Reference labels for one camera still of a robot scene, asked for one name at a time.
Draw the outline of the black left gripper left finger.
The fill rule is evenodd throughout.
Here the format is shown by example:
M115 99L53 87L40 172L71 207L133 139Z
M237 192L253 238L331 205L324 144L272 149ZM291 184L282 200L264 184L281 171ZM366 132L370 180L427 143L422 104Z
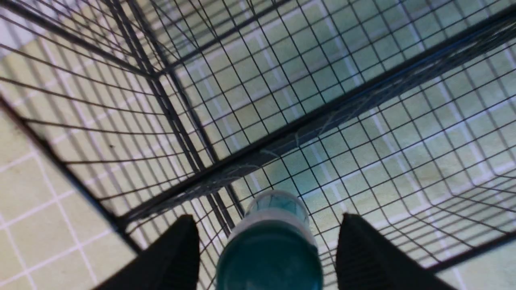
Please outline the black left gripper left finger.
M97 290L195 290L200 270L200 238L195 219L183 215L151 246Z

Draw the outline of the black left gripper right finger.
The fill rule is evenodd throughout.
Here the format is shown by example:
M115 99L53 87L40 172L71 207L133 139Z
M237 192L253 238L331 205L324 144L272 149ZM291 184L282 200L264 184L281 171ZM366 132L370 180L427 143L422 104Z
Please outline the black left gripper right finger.
M345 213L336 255L340 290L450 290L361 216Z

